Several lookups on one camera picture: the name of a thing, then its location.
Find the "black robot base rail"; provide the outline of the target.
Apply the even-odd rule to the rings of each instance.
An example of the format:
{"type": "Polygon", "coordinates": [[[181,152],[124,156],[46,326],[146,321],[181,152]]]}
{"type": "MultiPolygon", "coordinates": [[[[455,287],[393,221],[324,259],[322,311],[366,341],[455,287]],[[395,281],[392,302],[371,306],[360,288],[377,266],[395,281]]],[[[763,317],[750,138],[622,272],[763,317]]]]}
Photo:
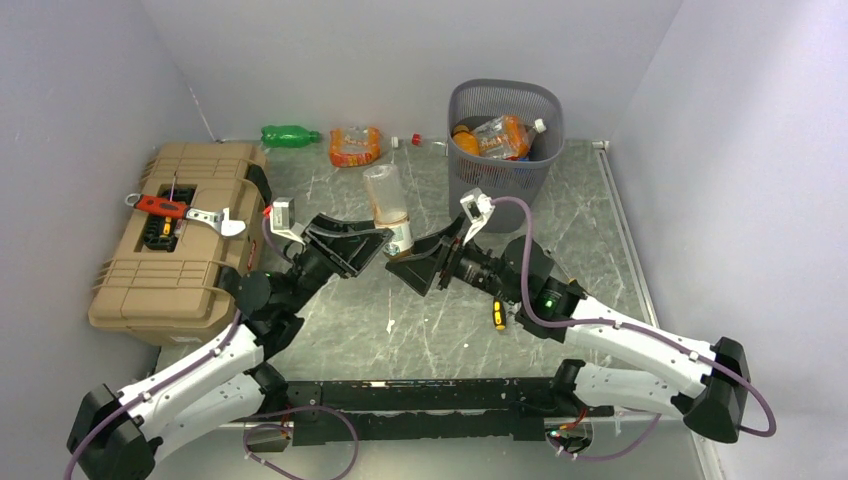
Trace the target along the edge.
{"type": "Polygon", "coordinates": [[[284,418],[297,446],[353,438],[541,441],[559,420],[610,412],[555,391],[546,377],[291,381],[258,410],[284,418]]]}

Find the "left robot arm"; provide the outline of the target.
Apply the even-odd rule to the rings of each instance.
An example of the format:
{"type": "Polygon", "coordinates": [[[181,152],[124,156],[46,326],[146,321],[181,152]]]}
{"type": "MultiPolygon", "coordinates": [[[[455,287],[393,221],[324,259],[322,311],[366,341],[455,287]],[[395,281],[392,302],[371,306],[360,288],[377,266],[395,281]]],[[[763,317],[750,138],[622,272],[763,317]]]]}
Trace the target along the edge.
{"type": "Polygon", "coordinates": [[[333,277],[357,277],[391,239],[372,221],[319,214],[300,234],[284,272],[255,270],[230,284],[236,313],[208,343],[168,368],[81,401],[67,441],[64,478],[145,479],[165,458],[231,420],[279,417],[288,384],[268,361],[304,324],[300,310],[333,277]]]}

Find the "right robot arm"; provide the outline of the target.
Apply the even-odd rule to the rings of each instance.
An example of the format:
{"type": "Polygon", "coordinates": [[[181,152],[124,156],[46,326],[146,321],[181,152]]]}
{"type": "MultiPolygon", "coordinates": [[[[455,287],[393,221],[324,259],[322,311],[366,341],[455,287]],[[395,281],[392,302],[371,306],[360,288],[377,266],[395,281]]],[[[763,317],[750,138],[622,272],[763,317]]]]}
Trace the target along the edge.
{"type": "Polygon", "coordinates": [[[554,276],[554,260],[534,240],[520,236],[500,255],[463,239],[467,222],[415,242],[410,255],[386,269],[421,296],[452,280],[491,295],[515,313],[498,314],[530,334],[599,350],[629,364],[602,367],[566,359],[551,382],[557,411],[620,406],[678,418],[695,433],[732,444],[743,431],[750,373],[741,343],[709,343],[677,336],[603,304],[577,281],[554,276]]]}

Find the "large orange label bottle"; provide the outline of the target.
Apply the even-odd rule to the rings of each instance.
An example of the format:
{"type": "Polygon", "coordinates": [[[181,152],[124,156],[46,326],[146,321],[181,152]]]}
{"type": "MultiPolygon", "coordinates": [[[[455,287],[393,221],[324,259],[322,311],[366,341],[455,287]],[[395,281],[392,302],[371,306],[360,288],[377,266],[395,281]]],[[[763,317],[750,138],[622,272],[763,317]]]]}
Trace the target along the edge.
{"type": "Polygon", "coordinates": [[[484,158],[520,160],[529,155],[535,138],[547,130],[541,118],[530,124],[515,115],[493,118],[471,131],[484,158]]]}

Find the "brown tea bottle green cap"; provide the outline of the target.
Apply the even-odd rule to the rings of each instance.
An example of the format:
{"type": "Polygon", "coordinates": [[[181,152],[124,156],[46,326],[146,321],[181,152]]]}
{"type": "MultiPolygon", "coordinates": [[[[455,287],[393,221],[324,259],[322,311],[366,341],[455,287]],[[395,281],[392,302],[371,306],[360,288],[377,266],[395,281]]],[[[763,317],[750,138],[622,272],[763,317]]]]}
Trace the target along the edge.
{"type": "Polygon", "coordinates": [[[390,260],[409,255],[414,239],[397,166],[375,165],[363,172],[363,180],[375,226],[389,229],[392,233],[384,247],[384,254],[390,260]]]}

